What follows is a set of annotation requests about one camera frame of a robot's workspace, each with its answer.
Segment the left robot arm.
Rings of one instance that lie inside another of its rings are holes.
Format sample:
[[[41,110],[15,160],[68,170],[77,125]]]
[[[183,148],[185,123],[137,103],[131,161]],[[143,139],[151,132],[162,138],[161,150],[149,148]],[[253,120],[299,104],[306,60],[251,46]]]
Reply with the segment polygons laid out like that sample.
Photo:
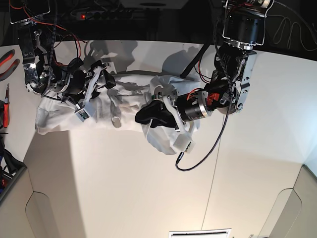
[[[151,128],[181,125],[207,118],[215,110],[233,114],[242,110],[250,88],[250,76],[257,54],[264,44],[265,19],[272,0],[226,0],[217,19],[223,24],[223,44],[216,47],[215,69],[203,88],[188,93],[158,92],[149,105],[135,115],[135,122]]]

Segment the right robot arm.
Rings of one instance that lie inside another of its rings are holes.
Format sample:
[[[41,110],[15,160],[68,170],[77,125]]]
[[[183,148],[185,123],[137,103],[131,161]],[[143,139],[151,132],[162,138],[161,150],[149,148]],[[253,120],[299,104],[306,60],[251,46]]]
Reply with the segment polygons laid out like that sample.
[[[55,0],[10,0],[10,21],[17,24],[27,89],[55,102],[69,104],[83,114],[100,89],[116,86],[114,77],[101,60],[87,69],[81,58],[80,39],[59,24]],[[57,38],[69,37],[75,43],[75,57],[69,63],[57,59]]]

